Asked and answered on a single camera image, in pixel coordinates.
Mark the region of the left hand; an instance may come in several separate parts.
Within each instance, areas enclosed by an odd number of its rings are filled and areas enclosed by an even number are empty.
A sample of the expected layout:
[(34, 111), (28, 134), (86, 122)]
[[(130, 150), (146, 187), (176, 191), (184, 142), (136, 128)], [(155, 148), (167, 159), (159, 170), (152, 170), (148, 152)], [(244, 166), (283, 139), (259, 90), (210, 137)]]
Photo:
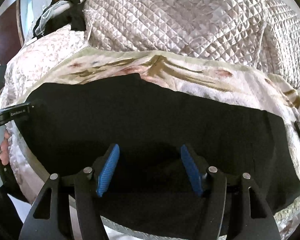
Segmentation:
[(4, 133), (4, 139), (0, 145), (0, 160), (2, 165), (6, 166), (7, 164), (9, 164), (10, 159), (9, 159), (9, 152), (8, 152), (8, 140), (10, 138), (10, 134), (8, 133), (7, 130), (5, 130)]

